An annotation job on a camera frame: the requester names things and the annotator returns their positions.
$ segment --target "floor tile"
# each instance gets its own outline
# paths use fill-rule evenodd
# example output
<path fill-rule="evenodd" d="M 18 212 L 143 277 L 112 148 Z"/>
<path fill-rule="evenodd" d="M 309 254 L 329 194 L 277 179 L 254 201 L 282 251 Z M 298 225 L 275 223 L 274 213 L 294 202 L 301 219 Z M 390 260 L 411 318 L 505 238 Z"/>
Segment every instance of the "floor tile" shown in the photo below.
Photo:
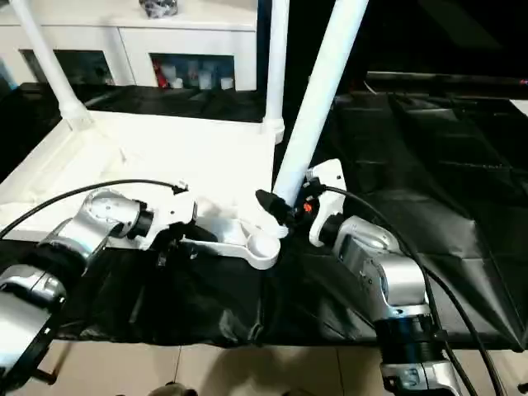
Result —
<path fill-rule="evenodd" d="M 385 396 L 380 373 L 381 356 L 376 348 L 338 348 L 343 388 L 346 396 Z"/>
<path fill-rule="evenodd" d="M 478 396 L 494 396 L 491 380 L 478 351 L 455 351 Z M 519 394 L 520 382 L 528 382 L 528 353 L 512 351 L 490 351 L 493 362 L 501 377 L 507 394 Z M 385 396 L 390 393 L 383 389 L 379 364 L 380 354 L 375 348 L 339 348 L 345 395 Z M 459 384 L 464 395 L 467 390 Z"/>
<path fill-rule="evenodd" d="M 494 396 L 488 371 L 478 351 L 455 351 L 460 363 L 468 374 L 478 396 Z M 503 388 L 507 394 L 520 394 L 517 385 L 528 381 L 528 354 L 512 351 L 490 351 Z"/>
<path fill-rule="evenodd" d="M 40 368 L 52 371 L 66 343 L 54 342 Z M 16 396 L 146 396 L 173 380 L 179 347 L 79 342 L 64 361 L 57 383 L 30 381 Z"/>
<path fill-rule="evenodd" d="M 177 382 L 200 396 L 279 396 L 292 389 L 342 395 L 337 353 L 331 347 L 184 346 Z"/>

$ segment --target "silver robot arm segment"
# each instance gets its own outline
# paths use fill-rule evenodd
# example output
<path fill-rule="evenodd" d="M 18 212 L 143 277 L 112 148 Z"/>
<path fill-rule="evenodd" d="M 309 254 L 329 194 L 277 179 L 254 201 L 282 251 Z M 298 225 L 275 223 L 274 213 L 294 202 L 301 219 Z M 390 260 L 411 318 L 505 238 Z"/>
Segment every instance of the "silver robot arm segment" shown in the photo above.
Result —
<path fill-rule="evenodd" d="M 343 216 L 344 195 L 335 189 L 347 187 L 338 160 L 310 169 L 306 179 L 293 208 L 266 191 L 258 191 L 257 199 L 279 224 L 309 228 L 309 241 L 332 248 L 350 272 L 350 287 L 358 295 L 354 304 L 375 327 L 385 389 L 396 395 L 461 396 L 453 366 L 443 355 L 444 334 L 432 320 L 421 267 L 402 253 L 388 230 Z"/>
<path fill-rule="evenodd" d="M 394 394 L 461 396 L 453 366 L 436 339 L 422 271 L 402 254 L 398 240 L 352 216 L 339 229 L 333 252 L 365 296 L 384 387 Z"/>
<path fill-rule="evenodd" d="M 59 328 L 58 313 L 109 237 L 145 237 L 145 203 L 97 190 L 21 262 L 0 274 L 0 394 L 35 375 Z"/>

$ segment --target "white cabinet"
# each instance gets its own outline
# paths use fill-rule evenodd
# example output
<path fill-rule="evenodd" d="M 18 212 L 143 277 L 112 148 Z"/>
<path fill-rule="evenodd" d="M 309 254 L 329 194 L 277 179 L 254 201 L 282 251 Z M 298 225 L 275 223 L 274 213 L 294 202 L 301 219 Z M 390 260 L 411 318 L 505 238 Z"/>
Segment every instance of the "white cabinet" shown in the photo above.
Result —
<path fill-rule="evenodd" d="M 162 85 L 159 69 L 173 61 L 185 87 L 190 73 L 207 72 L 218 85 L 230 77 L 239 91 L 256 89 L 257 0 L 179 0 L 177 15 L 158 20 L 139 0 L 32 0 L 31 7 L 73 83 L 95 73 L 115 85 Z M 10 6 L 0 8 L 0 58 L 15 83 L 43 79 Z"/>

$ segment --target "black tablecloth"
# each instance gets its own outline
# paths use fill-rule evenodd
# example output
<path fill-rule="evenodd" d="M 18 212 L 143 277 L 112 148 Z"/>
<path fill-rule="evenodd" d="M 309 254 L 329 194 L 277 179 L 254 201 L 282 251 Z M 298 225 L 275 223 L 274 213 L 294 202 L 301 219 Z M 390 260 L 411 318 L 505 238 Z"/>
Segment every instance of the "black tablecloth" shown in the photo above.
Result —
<path fill-rule="evenodd" d="M 82 87 L 78 95 L 100 111 L 258 122 L 264 109 L 257 93 Z M 0 101 L 0 180 L 58 122 L 56 108 L 49 89 L 36 84 Z M 286 140 L 297 109 L 286 103 Z M 527 131 L 508 101 L 348 95 L 336 99 L 313 159 L 341 159 L 349 190 L 412 241 L 490 348 L 526 346 Z M 284 149 L 277 147 L 275 173 Z M 351 205 L 346 213 L 370 219 Z M 0 271 L 31 246 L 0 242 Z M 68 302 L 59 336 L 222 347 L 375 342 L 354 314 L 350 274 L 306 237 L 285 240 L 269 271 L 204 256 L 174 257 L 159 269 L 156 259 L 156 252 L 107 249 Z M 472 347 L 446 295 L 433 289 L 450 340 Z"/>

